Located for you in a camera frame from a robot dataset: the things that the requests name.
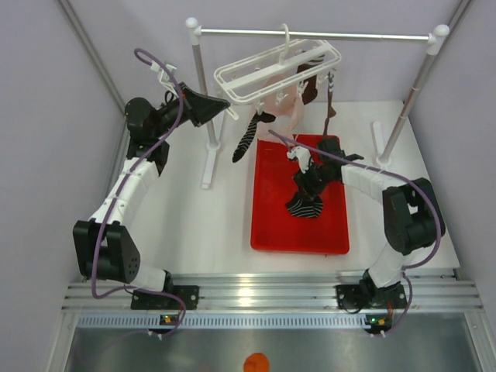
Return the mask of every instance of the gray floor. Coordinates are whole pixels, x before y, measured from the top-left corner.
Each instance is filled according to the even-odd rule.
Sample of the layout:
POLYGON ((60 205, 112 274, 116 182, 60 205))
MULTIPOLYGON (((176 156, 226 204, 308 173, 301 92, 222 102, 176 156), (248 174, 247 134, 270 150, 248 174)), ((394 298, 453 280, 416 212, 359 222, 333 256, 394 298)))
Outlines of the gray floor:
POLYGON ((251 353, 265 353, 271 372, 480 370, 458 315, 409 315, 386 339, 358 330, 185 330, 162 342, 134 334, 102 352, 127 332, 79 329, 66 371, 242 372, 251 353))

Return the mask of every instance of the pink cloth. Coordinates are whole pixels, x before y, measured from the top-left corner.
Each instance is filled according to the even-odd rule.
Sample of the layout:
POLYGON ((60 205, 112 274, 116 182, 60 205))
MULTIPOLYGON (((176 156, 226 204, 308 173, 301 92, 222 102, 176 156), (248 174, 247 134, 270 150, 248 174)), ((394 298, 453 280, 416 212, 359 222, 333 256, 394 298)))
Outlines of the pink cloth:
MULTIPOLYGON (((276 75, 271 77, 265 83, 264 87, 275 84, 283 79, 287 78, 286 75, 276 75)), ((291 87, 287 87, 283 90, 285 95, 288 95, 282 103, 277 106, 276 105, 276 93, 272 95, 268 95, 267 97, 262 98, 263 106, 262 110, 269 114, 272 114, 276 117, 279 116, 288 116, 290 117, 290 121, 288 124, 276 127, 274 125, 275 122, 259 122, 257 125, 257 138, 263 141, 282 143, 280 139, 275 136, 272 136, 269 133, 269 129, 272 129, 277 134, 282 136, 286 136, 289 138, 293 137, 293 131, 295 127, 300 123, 301 118, 303 117, 303 100, 301 99, 301 95, 299 95, 296 91, 296 85, 292 85, 291 87)))

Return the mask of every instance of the white rack foot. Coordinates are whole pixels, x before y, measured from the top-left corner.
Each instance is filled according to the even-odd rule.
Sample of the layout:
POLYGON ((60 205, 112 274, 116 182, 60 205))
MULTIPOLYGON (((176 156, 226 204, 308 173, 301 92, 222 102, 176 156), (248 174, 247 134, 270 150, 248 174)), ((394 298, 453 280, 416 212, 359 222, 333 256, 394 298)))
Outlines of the white rack foot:
POLYGON ((374 163, 380 169, 387 170, 391 165, 391 157, 389 157, 386 161, 381 160, 379 157, 384 152, 384 133, 382 131, 382 123, 375 121, 372 123, 372 140, 374 141, 374 150, 375 157, 374 163))
POLYGON ((212 147, 207 143, 207 160, 205 161, 205 169, 203 170, 203 178, 201 180, 201 188, 208 190, 212 184, 215 169, 215 159, 217 151, 220 149, 220 135, 222 134, 222 125, 224 124, 224 112, 218 114, 214 119, 215 137, 217 138, 218 146, 212 147))

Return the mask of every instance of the red tray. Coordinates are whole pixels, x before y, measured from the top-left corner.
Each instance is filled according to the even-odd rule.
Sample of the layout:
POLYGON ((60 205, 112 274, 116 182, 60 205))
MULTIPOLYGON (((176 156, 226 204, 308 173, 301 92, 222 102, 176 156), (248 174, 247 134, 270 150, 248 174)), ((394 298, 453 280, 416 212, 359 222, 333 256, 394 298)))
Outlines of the red tray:
MULTIPOLYGON (((321 136, 300 135, 298 141, 317 147, 321 136)), ((344 187, 332 182, 320 195, 324 208, 316 219, 292 217, 285 204, 298 190, 293 174, 298 163, 289 161, 286 146, 258 141, 251 222, 255 250, 346 254, 350 250, 344 187)), ((312 154, 313 160, 319 159, 312 154)))

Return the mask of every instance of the white tabletop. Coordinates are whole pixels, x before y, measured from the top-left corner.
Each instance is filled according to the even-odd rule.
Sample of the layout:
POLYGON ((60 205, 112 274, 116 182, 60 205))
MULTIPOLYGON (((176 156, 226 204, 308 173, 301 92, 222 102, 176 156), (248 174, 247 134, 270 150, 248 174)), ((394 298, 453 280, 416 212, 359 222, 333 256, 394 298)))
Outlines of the white tabletop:
MULTIPOLYGON (((371 123, 379 120, 390 133, 401 102, 335 103, 337 116, 329 134, 341 139, 346 153, 374 158, 371 123)), ((173 274, 332 273, 367 269, 379 256, 386 238, 382 206, 346 188, 350 251, 344 256, 265 253, 250 246, 253 174, 256 144, 238 163, 231 161, 239 139, 246 131, 250 108, 236 106, 239 120, 226 116, 222 149, 217 157, 210 190, 200 189, 205 165, 206 128, 185 123, 168 143, 169 161, 159 181, 143 200, 130 228, 142 260, 173 274)), ((305 107, 300 133, 321 133, 326 104, 305 107)), ((410 122, 407 121, 392 153, 390 171, 412 179, 428 177, 410 122)), ((421 260, 430 248, 415 259, 421 260)), ((426 268, 459 266, 447 232, 436 256, 426 268)))

